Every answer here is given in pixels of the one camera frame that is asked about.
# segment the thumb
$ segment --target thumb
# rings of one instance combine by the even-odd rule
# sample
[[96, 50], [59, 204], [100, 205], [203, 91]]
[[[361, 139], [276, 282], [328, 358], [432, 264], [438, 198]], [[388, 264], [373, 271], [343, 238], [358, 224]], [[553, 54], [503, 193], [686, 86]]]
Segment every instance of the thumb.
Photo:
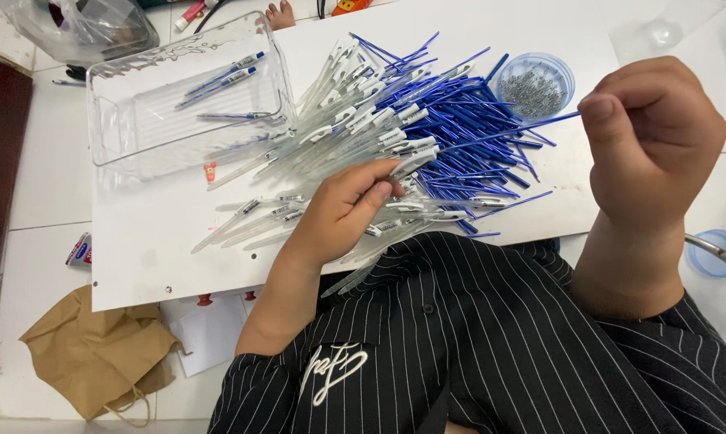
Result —
[[625, 107], [615, 95], [589, 95], [577, 108], [583, 112], [583, 126], [597, 166], [632, 164], [644, 156]]
[[386, 181], [379, 181], [363, 194], [358, 203], [352, 208], [345, 219], [354, 228], [364, 230], [374, 220], [384, 201], [392, 194], [392, 184]]

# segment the blue plastic lid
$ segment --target blue plastic lid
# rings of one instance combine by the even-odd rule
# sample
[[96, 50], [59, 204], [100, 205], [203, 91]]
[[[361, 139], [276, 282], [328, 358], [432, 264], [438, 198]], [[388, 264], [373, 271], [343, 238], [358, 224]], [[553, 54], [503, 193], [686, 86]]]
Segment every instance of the blue plastic lid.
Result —
[[574, 96], [574, 75], [561, 59], [526, 53], [511, 60], [497, 80], [497, 97], [523, 121], [544, 121], [566, 107]]
[[[696, 235], [697, 238], [711, 242], [714, 246], [726, 249], [726, 231], [712, 229]], [[687, 259], [700, 273], [709, 277], [725, 278], [726, 263], [700, 247], [687, 244]]]

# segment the white embroidered logo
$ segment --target white embroidered logo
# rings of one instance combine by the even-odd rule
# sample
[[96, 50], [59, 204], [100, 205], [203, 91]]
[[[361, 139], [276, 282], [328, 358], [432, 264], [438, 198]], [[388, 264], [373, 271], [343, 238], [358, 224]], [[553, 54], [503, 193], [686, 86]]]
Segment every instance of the white embroidered logo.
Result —
[[[363, 366], [363, 363], [365, 363], [366, 360], [368, 360], [368, 353], [363, 350], [360, 350], [357, 353], [352, 354], [351, 356], [349, 356], [347, 351], [344, 351], [349, 348], [355, 348], [358, 345], [360, 344], [347, 343], [342, 345], [331, 345], [331, 348], [337, 350], [336, 354], [333, 355], [333, 361], [331, 361], [330, 358], [323, 358], [320, 360], [317, 359], [319, 358], [319, 352], [323, 349], [323, 345], [319, 345], [317, 347], [317, 350], [315, 350], [315, 353], [312, 355], [307, 369], [304, 371], [304, 378], [303, 380], [301, 380], [301, 389], [299, 390], [299, 396], [301, 396], [301, 394], [304, 392], [304, 385], [307, 383], [307, 379], [309, 379], [311, 373], [325, 375], [325, 386], [321, 387], [319, 391], [315, 394], [314, 399], [312, 399], [312, 404], [315, 407], [322, 404], [323, 401], [325, 401], [325, 397], [328, 396], [328, 391], [330, 390], [331, 386], [336, 385], [339, 381], [342, 381], [348, 376], [352, 375], [355, 371]], [[342, 352], [345, 353], [344, 357], [339, 359]], [[338, 379], [335, 379], [333, 381], [330, 380], [330, 376], [333, 373], [333, 368], [336, 365], [341, 364], [341, 366], [339, 366], [338, 368], [338, 370], [340, 371], [353, 360], [358, 360], [358, 364], [356, 364], [352, 369], [348, 370], [347, 372], [344, 372]]]

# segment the bare foot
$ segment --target bare foot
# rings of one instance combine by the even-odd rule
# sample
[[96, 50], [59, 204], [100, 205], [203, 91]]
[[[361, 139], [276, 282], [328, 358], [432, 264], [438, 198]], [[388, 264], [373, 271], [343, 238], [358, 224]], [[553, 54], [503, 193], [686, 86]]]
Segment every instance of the bare foot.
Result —
[[288, 0], [282, 0], [280, 2], [279, 11], [277, 10], [277, 6], [271, 3], [266, 10], [266, 19], [269, 20], [272, 30], [280, 30], [296, 25], [296, 19], [293, 17], [293, 7], [288, 3]]

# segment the hand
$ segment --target hand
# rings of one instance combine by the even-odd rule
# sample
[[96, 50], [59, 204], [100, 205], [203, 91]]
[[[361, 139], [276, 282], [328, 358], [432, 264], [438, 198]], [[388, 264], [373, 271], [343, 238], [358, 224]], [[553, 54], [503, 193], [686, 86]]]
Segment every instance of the hand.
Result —
[[683, 227], [726, 138], [695, 74], [675, 57], [642, 60], [606, 76], [577, 108], [593, 196], [611, 224], [637, 233]]
[[391, 195], [403, 187], [387, 177], [400, 160], [355, 164], [320, 184], [307, 212], [283, 247], [310, 268], [347, 254]]

